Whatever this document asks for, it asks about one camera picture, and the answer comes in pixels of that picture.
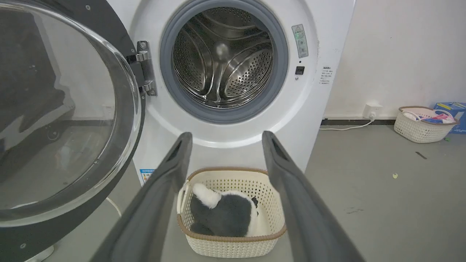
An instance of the stainless steel drum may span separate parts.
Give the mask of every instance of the stainless steel drum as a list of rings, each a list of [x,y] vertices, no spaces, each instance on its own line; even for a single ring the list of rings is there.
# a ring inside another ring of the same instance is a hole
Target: stainless steel drum
[[[218,7],[192,17],[178,33],[173,66],[183,88],[208,107],[253,100],[266,86],[274,57],[268,32],[243,10]]]

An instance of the washing machine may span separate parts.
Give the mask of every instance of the washing machine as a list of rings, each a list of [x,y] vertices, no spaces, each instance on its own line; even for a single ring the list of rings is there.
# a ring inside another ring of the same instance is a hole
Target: washing machine
[[[142,186],[171,159],[267,169],[269,131],[304,172],[354,4],[0,0],[0,260],[73,230],[131,160]]]

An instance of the white wall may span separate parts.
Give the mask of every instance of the white wall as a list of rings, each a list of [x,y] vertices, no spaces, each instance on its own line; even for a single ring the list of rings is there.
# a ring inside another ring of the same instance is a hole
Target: white wall
[[[36,16],[57,81],[68,87],[75,103],[73,120],[108,120],[115,112],[115,95],[107,66],[88,40],[53,18]]]
[[[466,0],[357,0],[325,117],[466,102]]]

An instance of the baseboard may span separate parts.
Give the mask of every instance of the baseboard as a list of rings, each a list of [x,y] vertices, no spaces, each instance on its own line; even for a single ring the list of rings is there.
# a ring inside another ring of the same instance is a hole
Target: baseboard
[[[395,120],[397,117],[396,116],[387,116],[387,115],[382,115],[382,116],[377,116],[378,120]],[[367,118],[364,118],[363,116],[357,116],[357,115],[324,115],[322,117],[322,120],[328,119],[328,120],[367,120]]]
[[[112,126],[113,119],[108,120],[65,120],[69,126]]]
[[[369,122],[368,119],[352,119],[352,120],[334,120],[334,119],[323,119],[321,125],[363,125]],[[394,119],[377,119],[371,125],[394,125]]]
[[[72,116],[70,120],[72,120],[72,121],[88,121],[88,120],[106,121],[106,120],[112,120],[112,119],[113,119],[113,116],[112,117],[105,117],[105,116],[102,116],[102,117],[77,117],[77,116]]]

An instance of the laundry basket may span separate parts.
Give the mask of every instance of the laundry basket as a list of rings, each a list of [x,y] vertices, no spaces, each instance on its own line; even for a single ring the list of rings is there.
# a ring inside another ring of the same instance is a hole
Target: laundry basket
[[[455,122],[448,124],[435,124],[429,123],[419,117],[431,118],[437,114],[435,112],[441,111],[451,117],[449,112],[444,110],[433,110],[424,106],[404,106],[399,108],[397,119],[395,121],[395,131],[404,136],[405,138],[416,143],[431,143],[442,140],[452,128],[459,124]]]
[[[197,234],[189,230],[194,223],[190,202],[192,185],[202,183],[212,190],[237,190],[255,197],[258,204],[257,236],[223,237]],[[272,187],[267,172],[244,168],[209,168],[194,172],[178,194],[178,225],[194,252],[221,258],[248,258],[270,252],[278,238],[286,232],[285,217],[278,192]]]

